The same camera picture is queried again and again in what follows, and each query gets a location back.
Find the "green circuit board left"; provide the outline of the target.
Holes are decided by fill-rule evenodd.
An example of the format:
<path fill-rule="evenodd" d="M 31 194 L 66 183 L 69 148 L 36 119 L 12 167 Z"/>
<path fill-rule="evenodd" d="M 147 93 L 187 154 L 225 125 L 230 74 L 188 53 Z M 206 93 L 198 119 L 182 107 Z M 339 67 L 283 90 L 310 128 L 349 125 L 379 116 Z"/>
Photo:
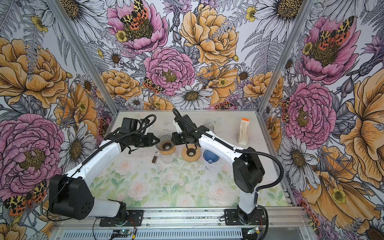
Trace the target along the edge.
<path fill-rule="evenodd" d="M 127 238 L 133 236 L 132 230 L 113 230 L 111 237 L 112 238 Z"/>

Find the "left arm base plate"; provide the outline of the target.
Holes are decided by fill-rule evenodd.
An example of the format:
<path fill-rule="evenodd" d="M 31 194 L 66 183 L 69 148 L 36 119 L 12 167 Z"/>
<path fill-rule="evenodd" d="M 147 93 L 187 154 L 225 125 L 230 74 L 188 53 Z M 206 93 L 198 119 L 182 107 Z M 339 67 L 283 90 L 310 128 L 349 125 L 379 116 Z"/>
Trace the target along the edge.
<path fill-rule="evenodd" d="M 119 211 L 115 217 L 101 218 L 100 227 L 140 227 L 143 220 L 143 210 Z"/>

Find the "blue glass dripper cone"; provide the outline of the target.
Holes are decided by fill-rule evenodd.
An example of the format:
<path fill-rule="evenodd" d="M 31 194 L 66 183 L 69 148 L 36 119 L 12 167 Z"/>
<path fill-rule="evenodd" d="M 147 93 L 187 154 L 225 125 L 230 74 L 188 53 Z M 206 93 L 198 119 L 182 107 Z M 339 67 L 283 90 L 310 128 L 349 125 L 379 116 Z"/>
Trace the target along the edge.
<path fill-rule="evenodd" d="M 220 159 L 220 157 L 218 155 L 214 154 L 213 152 L 211 152 L 209 150 L 204 151 L 203 158 L 209 164 L 216 163 Z"/>

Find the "coffee filter pack orange top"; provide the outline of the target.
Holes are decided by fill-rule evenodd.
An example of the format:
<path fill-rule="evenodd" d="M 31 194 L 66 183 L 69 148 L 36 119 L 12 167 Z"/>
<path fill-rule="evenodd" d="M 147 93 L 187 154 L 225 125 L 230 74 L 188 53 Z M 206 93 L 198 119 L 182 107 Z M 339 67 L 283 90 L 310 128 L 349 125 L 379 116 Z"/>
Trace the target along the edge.
<path fill-rule="evenodd" d="M 238 143 L 240 145 L 246 146 L 249 141 L 249 124 L 250 120 L 246 118 L 242 118 L 240 123 L 240 130 L 238 136 Z"/>

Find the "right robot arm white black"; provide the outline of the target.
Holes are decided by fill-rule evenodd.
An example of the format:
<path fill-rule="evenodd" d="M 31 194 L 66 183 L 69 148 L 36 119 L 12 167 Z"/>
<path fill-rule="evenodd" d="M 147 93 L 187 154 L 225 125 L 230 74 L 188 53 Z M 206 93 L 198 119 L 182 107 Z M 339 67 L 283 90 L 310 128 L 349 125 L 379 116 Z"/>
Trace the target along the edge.
<path fill-rule="evenodd" d="M 260 183 L 265 174 L 258 154 L 252 148 L 242 149 L 231 145 L 205 126 L 197 127 L 188 115 L 181 116 L 176 109 L 173 109 L 173 113 L 177 129 L 172 133 L 175 145 L 194 145 L 195 148 L 208 150 L 232 165 L 233 179 L 240 189 L 238 219 L 242 224 L 249 225 L 258 207 Z"/>

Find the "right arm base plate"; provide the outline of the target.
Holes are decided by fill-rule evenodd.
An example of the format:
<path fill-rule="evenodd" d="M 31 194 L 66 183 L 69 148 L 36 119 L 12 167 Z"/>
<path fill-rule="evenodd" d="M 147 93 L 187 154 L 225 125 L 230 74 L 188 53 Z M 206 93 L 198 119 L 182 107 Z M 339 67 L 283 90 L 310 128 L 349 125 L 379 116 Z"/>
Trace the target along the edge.
<path fill-rule="evenodd" d="M 265 226 L 267 214 L 261 208 L 255 208 L 250 214 L 245 213 L 240 208 L 225 209 L 221 220 L 224 220 L 226 226 Z"/>

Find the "grey glass dripper cone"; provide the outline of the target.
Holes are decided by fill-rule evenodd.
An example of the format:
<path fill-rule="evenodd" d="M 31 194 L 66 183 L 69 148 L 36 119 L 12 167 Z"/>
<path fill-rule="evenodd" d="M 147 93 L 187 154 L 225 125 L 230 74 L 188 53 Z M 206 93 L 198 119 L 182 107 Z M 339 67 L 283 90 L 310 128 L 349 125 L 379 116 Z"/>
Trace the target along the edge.
<path fill-rule="evenodd" d="M 165 133 L 158 136 L 160 142 L 156 144 L 156 148 L 161 152 L 169 152 L 174 148 L 174 143 L 172 141 L 172 134 Z"/>

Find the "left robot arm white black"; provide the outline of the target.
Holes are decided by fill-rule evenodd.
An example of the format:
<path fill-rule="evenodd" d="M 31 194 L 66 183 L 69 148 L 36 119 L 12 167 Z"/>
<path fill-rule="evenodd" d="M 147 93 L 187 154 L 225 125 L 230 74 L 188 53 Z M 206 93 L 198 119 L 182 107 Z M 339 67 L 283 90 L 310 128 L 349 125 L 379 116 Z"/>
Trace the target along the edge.
<path fill-rule="evenodd" d="M 87 217 L 109 218 L 118 224 L 128 220 L 126 204 L 121 201 L 96 199 L 90 186 L 112 160 L 128 149 L 152 147 L 159 139 L 148 130 L 157 117 L 153 114 L 138 120 L 124 118 L 122 126 L 104 137 L 80 164 L 65 174 L 55 175 L 49 182 L 49 207 L 46 217 L 59 215 L 64 220 L 83 220 Z"/>

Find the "green circuit board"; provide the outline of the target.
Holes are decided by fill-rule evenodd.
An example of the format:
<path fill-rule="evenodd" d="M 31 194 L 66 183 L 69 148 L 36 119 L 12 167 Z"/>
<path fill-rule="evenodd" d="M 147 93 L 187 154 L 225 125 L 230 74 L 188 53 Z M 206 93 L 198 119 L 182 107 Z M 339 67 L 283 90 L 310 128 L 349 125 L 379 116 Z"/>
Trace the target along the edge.
<path fill-rule="evenodd" d="M 254 235 L 254 234 L 258 235 L 259 233 L 260 233 L 259 227 L 254 227 L 247 231 L 247 235 Z"/>
<path fill-rule="evenodd" d="M 111 237 L 112 238 L 127 238 L 133 236 L 132 230 L 113 230 Z"/>

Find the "smoked grey glass carafe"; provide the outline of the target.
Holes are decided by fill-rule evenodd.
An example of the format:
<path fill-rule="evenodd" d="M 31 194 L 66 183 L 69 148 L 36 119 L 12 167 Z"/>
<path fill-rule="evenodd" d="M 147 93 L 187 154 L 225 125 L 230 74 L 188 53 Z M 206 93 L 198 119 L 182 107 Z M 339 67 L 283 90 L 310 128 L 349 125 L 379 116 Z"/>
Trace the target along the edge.
<path fill-rule="evenodd" d="M 208 128 L 211 132 L 213 132 L 215 129 L 215 127 L 212 123 L 205 123 L 204 127 Z"/>

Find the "aluminium front rail frame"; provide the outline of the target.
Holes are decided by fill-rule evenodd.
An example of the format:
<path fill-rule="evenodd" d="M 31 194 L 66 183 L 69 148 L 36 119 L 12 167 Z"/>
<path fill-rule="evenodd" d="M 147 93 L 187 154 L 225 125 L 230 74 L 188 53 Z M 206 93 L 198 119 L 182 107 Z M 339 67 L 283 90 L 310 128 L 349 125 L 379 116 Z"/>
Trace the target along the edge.
<path fill-rule="evenodd" d="M 233 208 L 143 208 L 140 227 L 100 227 L 101 219 L 68 220 L 53 230 L 52 240 L 315 240 L 310 220 L 301 207 L 267 207 L 265 226 L 226 226 L 221 217 Z M 247 231 L 259 227 L 258 235 Z M 132 230 L 133 236 L 112 238 L 113 230 Z"/>

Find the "green circuit board right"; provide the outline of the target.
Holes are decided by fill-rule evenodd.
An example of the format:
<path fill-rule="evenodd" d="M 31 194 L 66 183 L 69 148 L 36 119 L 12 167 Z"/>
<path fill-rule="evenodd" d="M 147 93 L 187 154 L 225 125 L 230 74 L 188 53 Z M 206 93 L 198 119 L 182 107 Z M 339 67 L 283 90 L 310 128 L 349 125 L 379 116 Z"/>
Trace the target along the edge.
<path fill-rule="evenodd" d="M 254 235 L 254 234 L 258 235 L 259 233 L 260 233 L 259 227 L 254 227 L 247 231 L 247 235 Z"/>

